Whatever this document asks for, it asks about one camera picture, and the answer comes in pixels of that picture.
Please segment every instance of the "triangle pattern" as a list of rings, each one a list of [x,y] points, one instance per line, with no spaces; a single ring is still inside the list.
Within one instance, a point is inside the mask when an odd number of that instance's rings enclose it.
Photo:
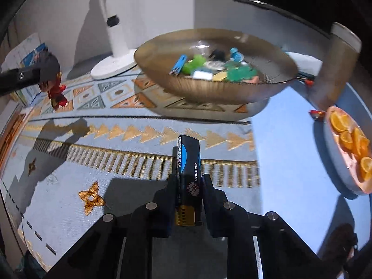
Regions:
[[[214,146],[217,146],[223,142],[225,142],[226,140],[219,136],[217,133],[214,133],[212,131],[207,131],[207,138],[206,138],[206,144],[205,144],[205,148],[206,149],[209,149],[209,148],[212,148]]]
[[[132,82],[135,83],[135,85],[137,85],[142,90],[147,89],[156,84],[153,80],[149,79],[146,75],[138,76],[135,80],[132,80]]]
[[[135,94],[121,101],[111,108],[155,108],[156,105],[150,101],[143,93]]]
[[[248,132],[248,139],[247,139],[247,142],[249,144],[249,151],[253,151],[256,146],[254,144],[254,139],[253,139],[253,133],[252,133],[252,130]]]
[[[168,128],[164,127],[163,134],[161,136],[160,144],[164,145],[165,143],[169,143],[173,140],[176,140],[178,138],[178,132]]]
[[[245,144],[246,142],[248,142],[247,139],[242,138],[236,135],[235,133],[231,133],[231,132],[229,132],[227,135],[227,141],[228,141],[228,145],[227,145],[228,150],[236,149],[240,147],[241,145]]]
[[[107,90],[110,90],[111,88],[124,83],[126,80],[120,80],[120,81],[110,81],[110,82],[104,82],[104,83],[99,83],[98,88],[101,91],[101,93],[104,93]]]
[[[172,103],[166,108],[172,109],[193,109],[193,110],[208,110],[208,111],[224,111],[219,105],[213,103],[191,103],[186,101],[186,99],[181,99]]]
[[[156,131],[154,128],[150,126],[146,126],[145,130],[142,132],[141,141],[140,142],[147,142],[149,140],[153,140],[161,136],[161,133]]]
[[[104,109],[105,103],[103,102],[101,96],[96,96],[90,101],[86,102],[78,108],[78,110],[87,110],[87,109]]]
[[[120,136],[124,133],[125,133],[125,131],[123,129],[121,129],[118,125],[115,125],[112,128],[112,130],[110,131],[109,137],[107,137],[107,139],[110,140],[110,139],[118,137],[118,136]]]
[[[89,125],[89,132],[88,132],[85,136],[88,136],[88,135],[94,134],[94,133],[96,133],[97,131],[98,131],[98,130],[97,130],[96,126],[93,125],[93,124],[90,124],[90,125]]]
[[[241,105],[239,108],[237,108],[236,110],[234,110],[234,112],[237,112],[237,113],[245,113],[245,112],[248,112],[248,110],[247,110],[247,105],[246,105],[246,104]]]
[[[102,124],[101,127],[99,127],[99,129],[97,130],[97,133],[94,136],[94,138],[100,137],[100,136],[105,135],[109,132],[110,132],[110,129],[108,129],[106,125]]]
[[[185,130],[185,135],[188,135],[188,136],[191,136],[193,138],[196,138],[197,140],[205,140],[206,139],[205,136],[201,136],[199,133],[191,130],[190,128],[187,128]]]
[[[71,100],[68,102],[68,106],[66,107],[59,107],[56,112],[68,112],[68,111],[73,111],[74,110],[74,102]]]
[[[141,131],[139,131],[135,126],[130,125],[125,131],[125,135],[123,137],[123,140],[131,140],[132,138],[135,138],[137,136],[140,136],[142,134]]]
[[[88,90],[90,87],[92,87],[93,85],[89,85],[89,86],[84,86],[84,87],[79,87],[79,88],[75,88],[73,91],[74,91],[74,97],[78,96],[80,93],[84,92],[85,90]]]

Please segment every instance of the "red figurine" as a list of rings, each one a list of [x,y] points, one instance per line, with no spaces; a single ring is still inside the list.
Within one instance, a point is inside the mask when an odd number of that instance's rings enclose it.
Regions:
[[[61,76],[62,72],[59,72],[55,81],[47,81],[39,84],[40,90],[48,93],[50,103],[55,111],[57,111],[60,106],[68,106],[68,101],[62,94],[62,92],[66,89],[66,85],[60,86]]]

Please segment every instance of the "orange slice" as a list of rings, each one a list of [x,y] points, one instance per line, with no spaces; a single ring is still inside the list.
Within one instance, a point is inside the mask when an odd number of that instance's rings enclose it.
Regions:
[[[360,174],[364,181],[372,178],[372,158],[363,157],[360,160]]]
[[[364,136],[363,131],[359,127],[355,127],[352,137],[354,142],[352,153],[356,160],[368,156],[369,139]]]
[[[361,157],[368,156],[368,147],[369,147],[369,139],[362,137],[360,139],[360,156]]]
[[[353,139],[349,131],[344,131],[340,135],[340,144],[348,150],[353,149]]]
[[[350,126],[351,126],[351,119],[350,119],[350,116],[347,115],[347,114],[343,114],[341,115],[341,122],[342,124],[347,128],[347,130],[349,130]]]
[[[341,116],[337,112],[332,112],[330,116],[331,125],[337,132],[344,132],[347,130],[347,127],[343,124]]]
[[[360,127],[355,127],[354,130],[353,130],[353,135],[354,136],[357,136],[357,135],[361,135],[363,137],[366,137],[362,131],[362,129],[360,129]]]

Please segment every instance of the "orange star pattern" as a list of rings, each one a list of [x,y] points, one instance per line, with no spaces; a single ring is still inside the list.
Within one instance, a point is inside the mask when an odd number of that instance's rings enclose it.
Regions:
[[[80,191],[79,197],[84,201],[84,212],[88,216],[95,206],[104,206],[105,201],[98,195],[98,182],[94,182],[88,191]]]

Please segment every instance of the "white wall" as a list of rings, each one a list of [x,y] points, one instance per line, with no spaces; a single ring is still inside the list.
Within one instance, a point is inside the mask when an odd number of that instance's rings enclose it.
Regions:
[[[118,0],[130,48],[161,33],[193,28],[194,0]],[[107,53],[110,45],[99,0],[27,0],[16,15],[19,40],[38,32],[63,70]]]
[[[14,20],[12,20],[8,26],[8,33],[2,39],[2,42],[0,44],[0,64],[4,62],[7,54],[18,44],[19,42],[18,42],[17,30],[16,30]]]
[[[318,59],[323,59],[328,46],[327,38],[306,25],[234,0],[195,0],[195,27],[242,31]]]

